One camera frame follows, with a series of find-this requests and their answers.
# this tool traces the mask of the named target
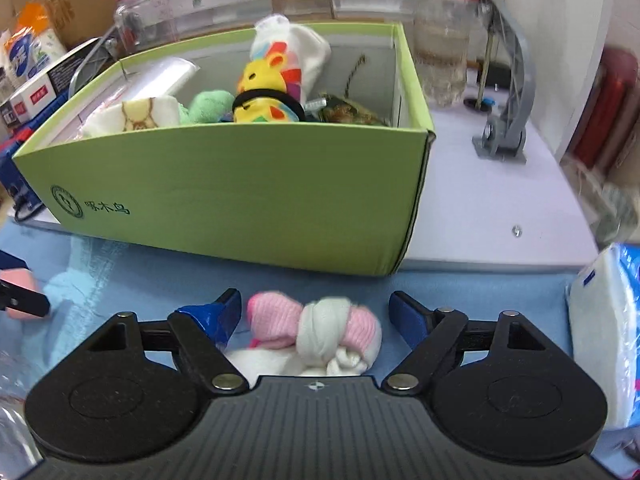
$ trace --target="metal rod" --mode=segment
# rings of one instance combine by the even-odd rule
[[[478,99],[476,100],[476,110],[482,107],[482,99],[484,99],[484,87],[486,86],[486,78],[489,75],[489,63],[491,62],[491,53],[494,50],[494,35],[489,30],[487,32],[486,50],[484,51],[484,63],[482,63],[482,76],[480,78],[480,88],[478,89]]]

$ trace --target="orange and white package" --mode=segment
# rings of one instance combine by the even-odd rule
[[[66,54],[43,5],[28,3],[18,16],[15,33],[4,45],[15,79],[24,84]]]

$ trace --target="white wall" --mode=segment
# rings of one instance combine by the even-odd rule
[[[629,48],[640,59],[640,0],[613,0],[607,44]]]
[[[560,158],[587,101],[613,0],[506,0],[536,63],[531,119]]]

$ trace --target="screw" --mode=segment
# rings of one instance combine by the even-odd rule
[[[242,387],[244,380],[236,374],[220,374],[213,378],[211,384],[219,390],[231,391]]]
[[[415,388],[418,385],[418,379],[411,374],[396,374],[389,377],[386,380],[386,384],[394,390],[405,392]]]

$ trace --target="water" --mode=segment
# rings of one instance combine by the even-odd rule
[[[466,88],[468,29],[416,19],[415,68],[428,102],[449,107],[462,101]]]

